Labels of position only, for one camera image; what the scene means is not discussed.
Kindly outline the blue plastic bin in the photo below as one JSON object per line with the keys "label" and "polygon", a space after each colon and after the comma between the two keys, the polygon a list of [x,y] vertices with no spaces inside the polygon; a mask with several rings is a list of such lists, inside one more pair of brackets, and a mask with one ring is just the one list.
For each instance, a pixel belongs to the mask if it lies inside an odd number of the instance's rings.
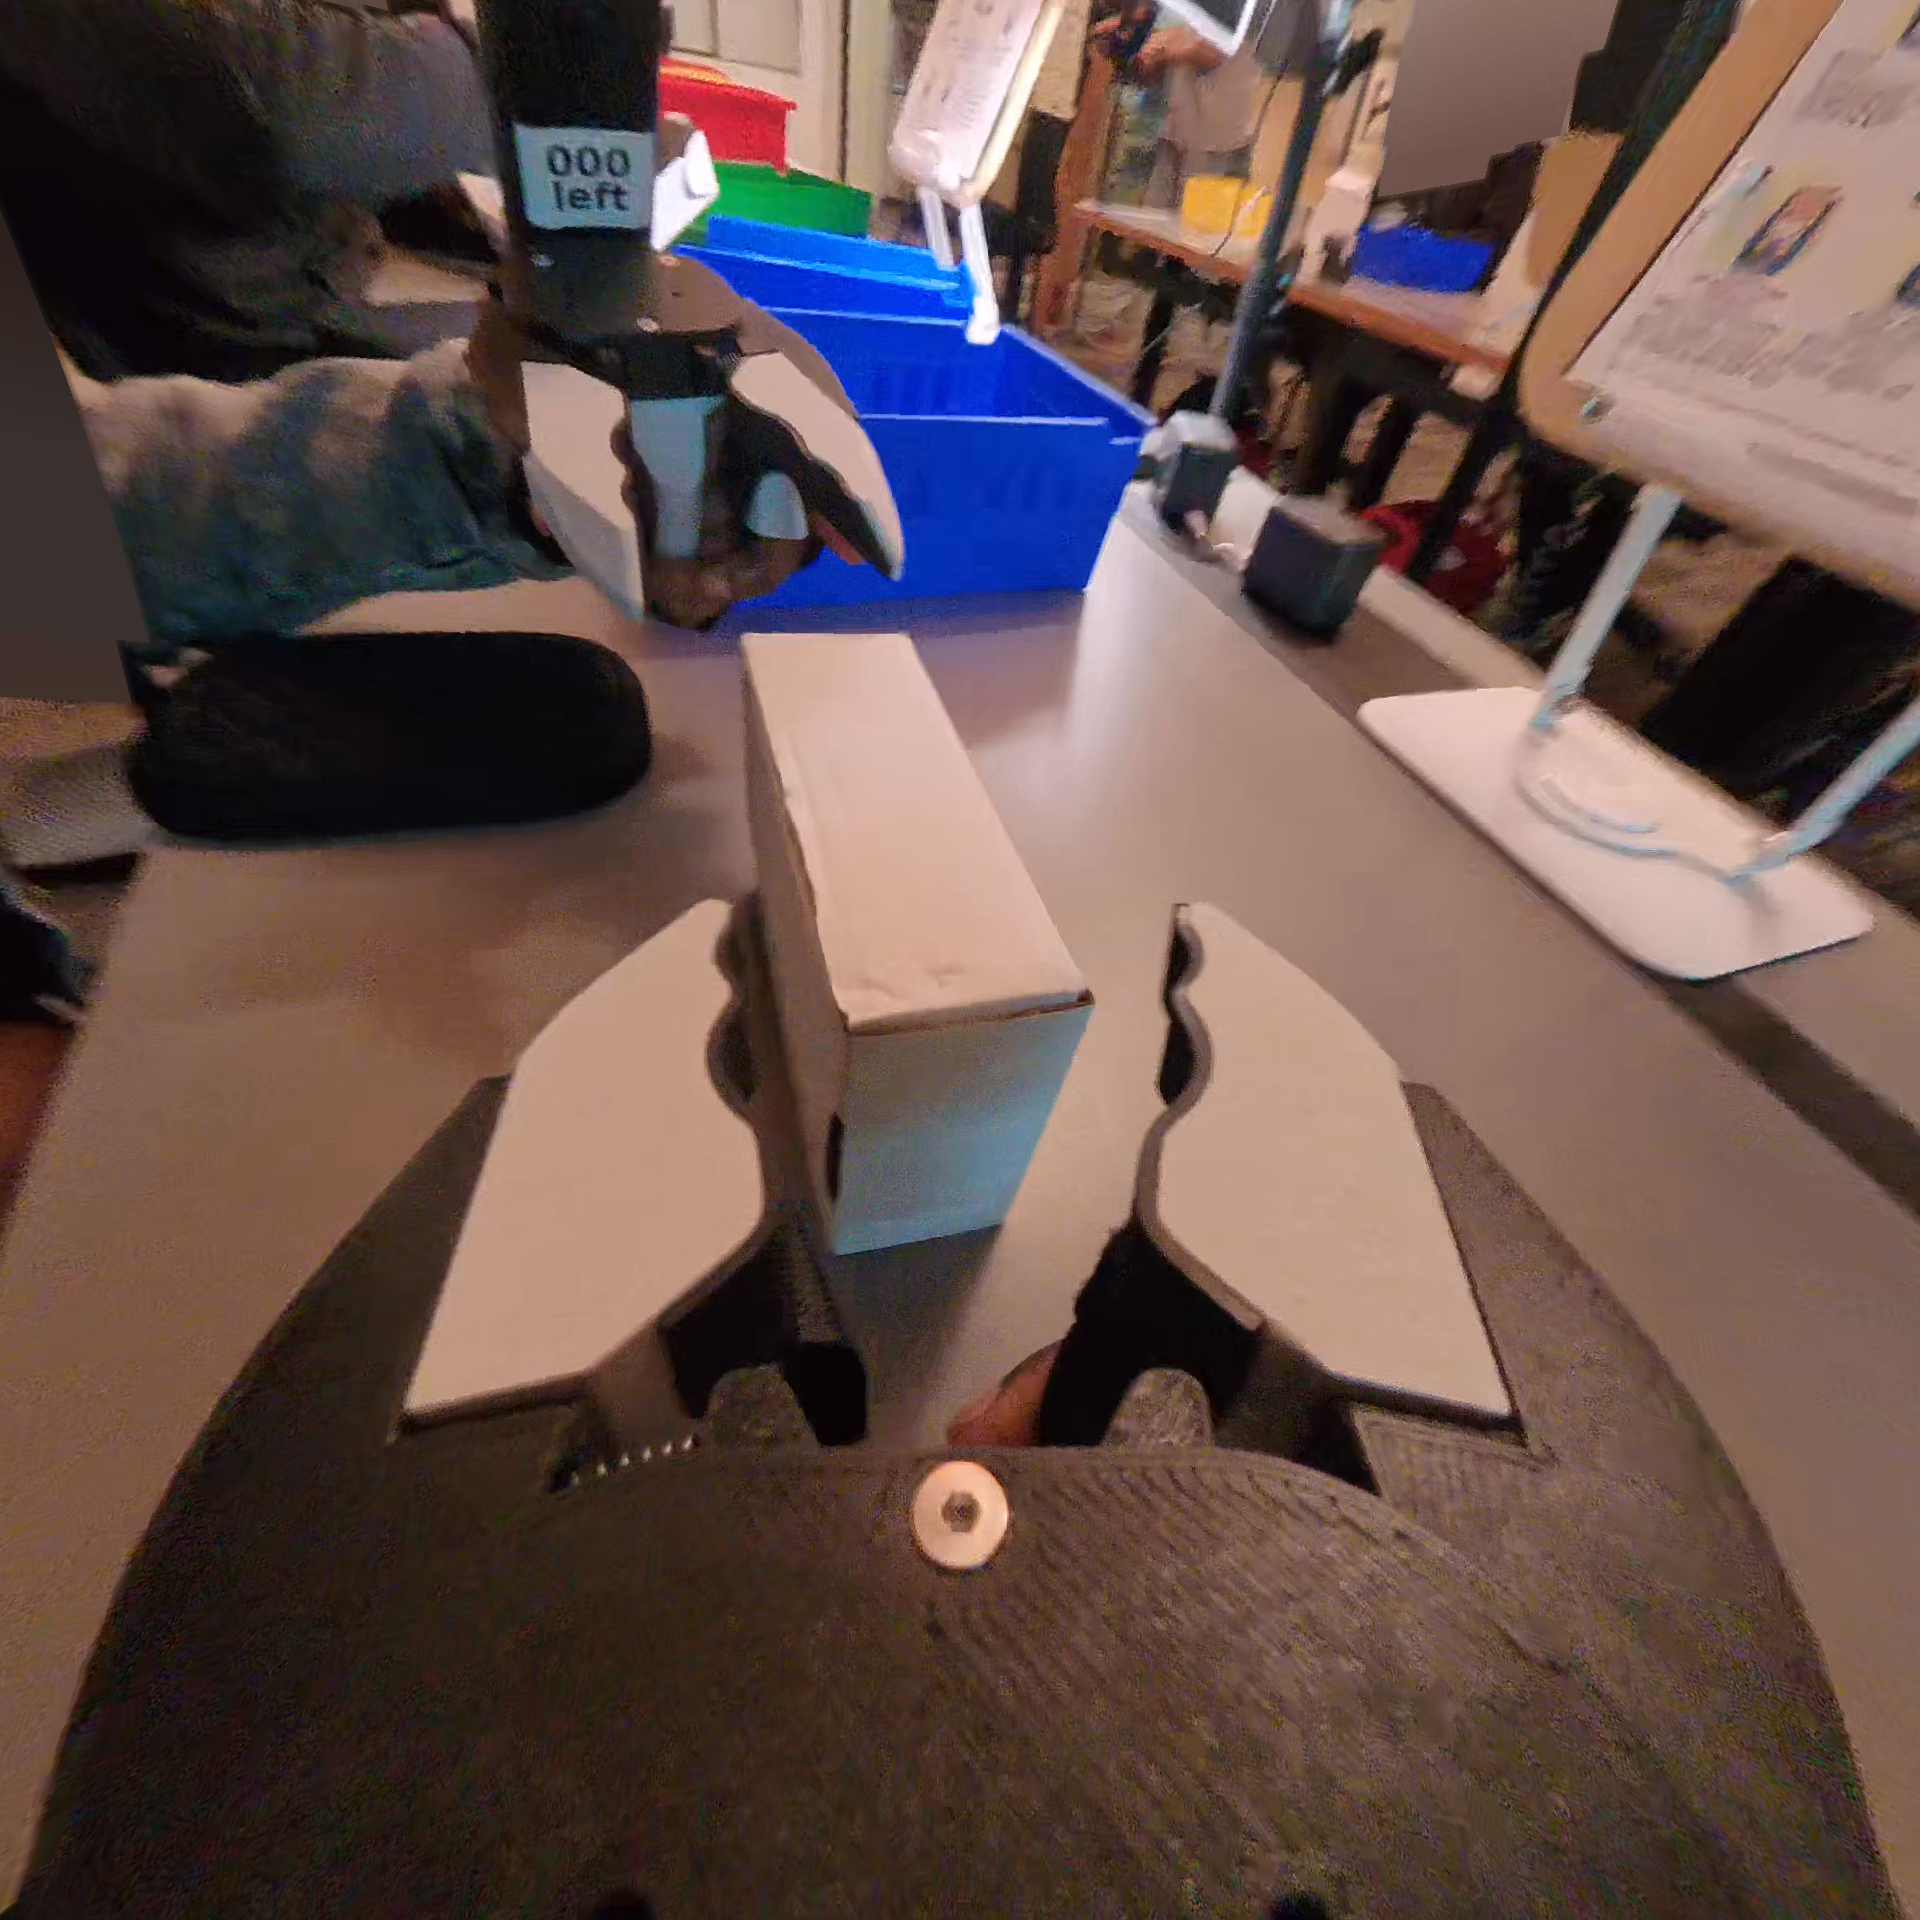
{"label": "blue plastic bin", "polygon": [[1136,472],[1147,411],[1002,327],[776,309],[867,426],[903,523],[903,576],[824,554],[764,607],[848,607],[994,592],[1081,592]]}
{"label": "blue plastic bin", "polygon": [[718,271],[731,290],[768,311],[966,325],[975,309],[962,268],[943,264],[923,247],[867,236],[714,212],[705,232],[681,238],[675,251]]}
{"label": "blue plastic bin", "polygon": [[1498,245],[1419,224],[1363,227],[1348,251],[1348,276],[1409,293],[1463,296],[1482,290]]}

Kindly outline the person's left forearm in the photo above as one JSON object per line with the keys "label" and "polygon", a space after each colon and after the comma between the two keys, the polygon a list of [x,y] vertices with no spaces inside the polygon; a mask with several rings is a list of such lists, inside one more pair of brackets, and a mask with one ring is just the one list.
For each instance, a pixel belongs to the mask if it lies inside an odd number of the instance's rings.
{"label": "person's left forearm", "polygon": [[482,323],[410,358],[252,382],[84,374],[59,357],[162,660],[300,634],[392,592],[570,571],[522,471],[518,341]]}

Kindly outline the person's right hand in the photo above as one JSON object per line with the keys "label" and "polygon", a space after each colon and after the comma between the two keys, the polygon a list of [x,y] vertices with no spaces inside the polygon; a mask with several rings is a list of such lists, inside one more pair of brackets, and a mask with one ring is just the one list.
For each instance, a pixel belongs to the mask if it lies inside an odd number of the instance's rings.
{"label": "person's right hand", "polygon": [[1031,1448],[1041,1442],[1043,1405],[1052,1368],[1064,1350],[1056,1340],[1027,1356],[1009,1375],[959,1412],[946,1429],[953,1453],[980,1448]]}

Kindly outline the green plastic bin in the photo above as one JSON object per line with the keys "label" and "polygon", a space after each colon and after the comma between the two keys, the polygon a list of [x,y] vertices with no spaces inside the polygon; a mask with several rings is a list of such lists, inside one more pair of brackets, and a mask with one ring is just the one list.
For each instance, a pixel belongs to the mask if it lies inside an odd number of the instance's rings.
{"label": "green plastic bin", "polygon": [[718,159],[714,218],[848,238],[872,236],[873,197],[855,186],[762,159]]}

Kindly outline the person's left hand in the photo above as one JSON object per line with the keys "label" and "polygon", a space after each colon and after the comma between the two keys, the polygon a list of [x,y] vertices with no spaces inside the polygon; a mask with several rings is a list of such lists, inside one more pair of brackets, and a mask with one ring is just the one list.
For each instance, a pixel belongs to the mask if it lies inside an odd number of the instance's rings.
{"label": "person's left hand", "polygon": [[[706,426],[711,469],[702,506],[702,533],[692,557],[656,554],[656,486],[634,446],[624,415],[610,446],[622,464],[622,499],[640,554],[640,600],[648,618],[667,629],[706,634],[736,606],[776,592],[824,550],[822,533],[790,476],[762,459],[764,447],[740,432],[736,411],[724,408]],[[801,514],[799,535],[764,535],[751,526],[758,496],[778,512]]]}

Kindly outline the grey desk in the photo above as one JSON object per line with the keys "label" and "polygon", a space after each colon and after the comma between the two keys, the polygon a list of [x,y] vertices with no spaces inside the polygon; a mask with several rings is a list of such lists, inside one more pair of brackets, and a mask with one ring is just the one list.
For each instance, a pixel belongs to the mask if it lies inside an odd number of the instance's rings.
{"label": "grey desk", "polygon": [[[1170,908],[1214,903],[1439,1088],[1666,1356],[1826,1655],[1915,1912],[1915,933],[1692,999],[1616,960],[1328,701],[1443,682],[1402,623],[1270,640],[1128,512],[1084,598],[828,614],[912,631],[1096,1013],[994,1239],[834,1288],[872,1434],[929,1448],[1064,1328],[1134,1189]],[[4,1899],[121,1568],[310,1276],[481,1076],[683,908],[753,883],[730,635],[576,582],[346,629],[576,634],[656,719],[579,823],[351,847],[158,847],[4,1248]]]}

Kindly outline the black tripod pole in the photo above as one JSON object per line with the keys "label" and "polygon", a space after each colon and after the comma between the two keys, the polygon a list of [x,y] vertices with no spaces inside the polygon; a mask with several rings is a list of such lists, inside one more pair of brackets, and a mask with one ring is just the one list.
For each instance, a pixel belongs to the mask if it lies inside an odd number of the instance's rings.
{"label": "black tripod pole", "polygon": [[1287,248],[1294,210],[1300,202],[1312,144],[1328,102],[1339,92],[1348,56],[1355,2],[1265,4],[1258,15],[1258,51],[1279,79],[1296,77],[1300,101],[1287,135],[1280,175],[1273,186],[1254,264],[1241,282],[1233,311],[1233,332],[1216,374],[1210,415],[1233,426],[1241,388],[1250,372],[1258,336],[1280,300],[1280,261]]}

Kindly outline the red plastic bin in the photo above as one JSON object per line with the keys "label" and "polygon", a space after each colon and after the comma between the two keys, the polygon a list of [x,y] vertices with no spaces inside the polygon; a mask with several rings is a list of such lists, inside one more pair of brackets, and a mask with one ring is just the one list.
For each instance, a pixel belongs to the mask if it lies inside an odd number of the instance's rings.
{"label": "red plastic bin", "polygon": [[671,56],[658,70],[658,102],[702,131],[715,159],[787,170],[790,118],[799,102],[779,92]]}

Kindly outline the black wrist rest pad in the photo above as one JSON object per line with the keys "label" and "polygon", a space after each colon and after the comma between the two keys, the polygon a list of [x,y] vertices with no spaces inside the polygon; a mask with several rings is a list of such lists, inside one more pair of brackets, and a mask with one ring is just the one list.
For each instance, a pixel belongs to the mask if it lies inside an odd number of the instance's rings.
{"label": "black wrist rest pad", "polygon": [[576,819],[654,747],[640,679],[592,640],[372,631],[195,643],[126,767],[162,831],[274,847]]}

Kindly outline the white cardboard mailer box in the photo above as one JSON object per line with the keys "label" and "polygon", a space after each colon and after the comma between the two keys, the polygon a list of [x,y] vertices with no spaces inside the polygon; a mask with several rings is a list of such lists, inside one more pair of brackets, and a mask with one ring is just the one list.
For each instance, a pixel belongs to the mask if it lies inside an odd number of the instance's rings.
{"label": "white cardboard mailer box", "polygon": [[836,1256],[996,1230],[1092,989],[905,634],[746,634],[759,940]]}

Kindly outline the wood-edged office desk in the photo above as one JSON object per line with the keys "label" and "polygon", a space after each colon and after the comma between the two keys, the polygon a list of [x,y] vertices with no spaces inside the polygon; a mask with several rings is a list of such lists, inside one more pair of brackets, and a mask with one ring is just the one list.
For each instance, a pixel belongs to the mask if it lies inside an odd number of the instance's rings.
{"label": "wood-edged office desk", "polygon": [[[1092,238],[1147,261],[1151,304],[1128,394],[1151,405],[1169,336],[1182,314],[1233,304],[1258,261],[1258,240],[1193,229],[1176,212],[1084,198],[1072,208]],[[1387,483],[1419,420],[1472,432],[1504,378],[1507,350],[1483,343],[1474,295],[1425,295],[1367,278],[1286,276],[1255,357],[1303,372],[1300,438],[1287,483],[1303,493],[1346,490],[1363,512]]]}

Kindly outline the person's dark clothing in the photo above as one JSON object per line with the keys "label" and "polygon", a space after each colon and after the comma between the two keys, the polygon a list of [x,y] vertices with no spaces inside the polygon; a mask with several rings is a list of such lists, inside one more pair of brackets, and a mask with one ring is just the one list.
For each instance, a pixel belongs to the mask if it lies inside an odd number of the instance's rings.
{"label": "person's dark clothing", "polygon": [[102,382],[408,358],[380,220],[491,138],[471,4],[2,4],[7,227]]}

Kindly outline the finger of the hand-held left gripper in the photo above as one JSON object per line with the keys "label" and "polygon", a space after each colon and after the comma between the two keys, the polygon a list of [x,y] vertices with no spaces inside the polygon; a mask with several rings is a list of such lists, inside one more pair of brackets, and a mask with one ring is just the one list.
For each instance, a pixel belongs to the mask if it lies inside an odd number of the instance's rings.
{"label": "finger of the hand-held left gripper", "polygon": [[816,344],[762,306],[740,306],[722,407],[722,490],[744,535],[787,568],[824,546],[900,578],[905,533],[891,483],[854,398]]}
{"label": "finger of the hand-held left gripper", "polygon": [[570,365],[524,363],[528,499],[567,562],[610,606],[646,618],[643,549],[617,454],[617,391]]}

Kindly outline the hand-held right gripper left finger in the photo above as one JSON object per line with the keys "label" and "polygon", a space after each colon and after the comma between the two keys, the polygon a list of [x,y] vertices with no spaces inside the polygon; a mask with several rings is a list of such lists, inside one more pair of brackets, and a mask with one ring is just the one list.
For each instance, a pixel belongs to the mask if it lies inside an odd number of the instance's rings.
{"label": "hand-held right gripper left finger", "polygon": [[403,1412],[586,1405],[687,1442],[667,1331],[754,1253],[762,1144],[718,1070],[735,906],[702,901],[570,999],[513,1070]]}

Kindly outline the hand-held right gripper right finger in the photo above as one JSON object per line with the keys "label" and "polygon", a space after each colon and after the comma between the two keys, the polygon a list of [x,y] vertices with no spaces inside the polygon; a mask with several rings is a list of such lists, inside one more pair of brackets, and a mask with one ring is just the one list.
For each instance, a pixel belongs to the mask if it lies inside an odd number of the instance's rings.
{"label": "hand-held right gripper right finger", "polygon": [[1143,1235],[1238,1328],[1343,1402],[1516,1418],[1412,1117],[1369,1029],[1212,903],[1169,941],[1188,1060],[1143,1144]]}

